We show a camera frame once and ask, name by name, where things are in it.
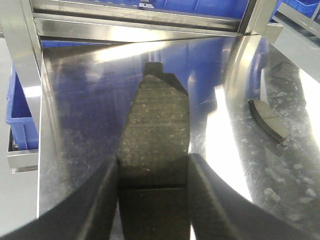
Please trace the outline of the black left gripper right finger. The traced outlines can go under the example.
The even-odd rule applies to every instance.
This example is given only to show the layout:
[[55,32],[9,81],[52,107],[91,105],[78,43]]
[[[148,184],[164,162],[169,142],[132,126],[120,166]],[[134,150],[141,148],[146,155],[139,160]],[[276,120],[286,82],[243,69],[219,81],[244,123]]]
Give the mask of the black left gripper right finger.
[[198,240],[318,240],[245,199],[201,155],[188,156],[187,203]]

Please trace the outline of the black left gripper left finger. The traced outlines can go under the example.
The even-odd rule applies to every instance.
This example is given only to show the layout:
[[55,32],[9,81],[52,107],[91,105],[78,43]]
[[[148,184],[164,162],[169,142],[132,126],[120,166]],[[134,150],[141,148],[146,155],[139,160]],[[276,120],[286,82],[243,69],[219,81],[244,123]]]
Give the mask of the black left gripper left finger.
[[118,162],[111,156],[65,200],[3,240],[108,240],[117,206]]

